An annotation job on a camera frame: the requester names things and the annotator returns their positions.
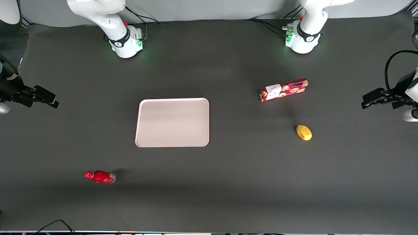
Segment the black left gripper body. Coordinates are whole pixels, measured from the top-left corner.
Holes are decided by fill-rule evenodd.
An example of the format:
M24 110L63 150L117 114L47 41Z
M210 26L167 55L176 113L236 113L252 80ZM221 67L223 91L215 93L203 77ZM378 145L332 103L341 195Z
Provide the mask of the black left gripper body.
M416 108L416 101L413 101L412 98L406 95L406 90L412 84L415 74L416 72L413 71L407 74L406 76L402 77L398 80L396 86L391 89L388 81L388 73L385 73L385 85L389 92L389 97L392 98L391 101L393 109L397 109L405 105Z

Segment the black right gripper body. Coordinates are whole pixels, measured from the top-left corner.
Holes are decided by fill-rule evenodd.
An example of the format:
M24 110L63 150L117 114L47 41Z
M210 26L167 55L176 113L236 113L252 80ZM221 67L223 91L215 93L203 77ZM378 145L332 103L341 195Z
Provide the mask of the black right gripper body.
M18 70L6 58L1 58L0 98L1 101L33 105L33 88L25 86Z

